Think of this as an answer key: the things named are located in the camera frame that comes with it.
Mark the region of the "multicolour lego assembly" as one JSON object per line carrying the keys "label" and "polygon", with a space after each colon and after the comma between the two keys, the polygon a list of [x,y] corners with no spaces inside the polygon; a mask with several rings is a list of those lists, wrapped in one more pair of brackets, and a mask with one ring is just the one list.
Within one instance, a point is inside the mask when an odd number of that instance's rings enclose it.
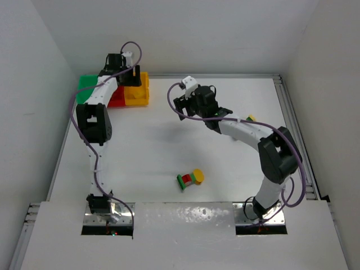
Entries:
{"label": "multicolour lego assembly", "polygon": [[177,183],[182,192],[190,185],[201,185],[204,179],[204,174],[200,169],[194,169],[191,173],[184,175],[179,174],[176,177]]}

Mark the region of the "yellow lego brick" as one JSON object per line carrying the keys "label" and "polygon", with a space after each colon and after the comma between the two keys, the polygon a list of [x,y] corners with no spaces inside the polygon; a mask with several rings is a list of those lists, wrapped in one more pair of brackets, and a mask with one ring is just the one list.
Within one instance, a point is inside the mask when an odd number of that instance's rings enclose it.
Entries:
{"label": "yellow lego brick", "polygon": [[143,99],[144,93],[141,89],[130,89],[129,90],[129,96],[133,100]]}

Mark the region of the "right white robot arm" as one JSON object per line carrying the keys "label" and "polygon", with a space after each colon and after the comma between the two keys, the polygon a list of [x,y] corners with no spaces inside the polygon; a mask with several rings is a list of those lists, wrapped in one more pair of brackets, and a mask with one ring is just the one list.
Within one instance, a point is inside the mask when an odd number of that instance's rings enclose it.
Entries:
{"label": "right white robot arm", "polygon": [[301,154],[287,128],[275,128],[251,117],[238,119],[232,110],[218,105],[216,93],[212,85],[197,84],[190,94],[169,100],[168,104],[181,120],[204,122],[210,130],[245,143],[258,152],[264,178],[252,204],[255,217],[262,220],[284,197],[287,180],[297,170],[304,173]]}

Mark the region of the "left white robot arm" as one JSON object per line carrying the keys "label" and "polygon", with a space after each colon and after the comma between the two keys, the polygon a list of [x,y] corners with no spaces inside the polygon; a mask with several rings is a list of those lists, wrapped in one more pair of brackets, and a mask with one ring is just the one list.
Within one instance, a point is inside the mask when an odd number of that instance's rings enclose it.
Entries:
{"label": "left white robot arm", "polygon": [[100,71],[91,95],[76,106],[80,134],[87,145],[94,180],[87,202],[92,214],[111,215],[113,192],[106,185],[101,164],[112,137],[112,125],[107,112],[110,99],[119,86],[140,86],[140,66],[133,63],[131,51],[110,53]]}

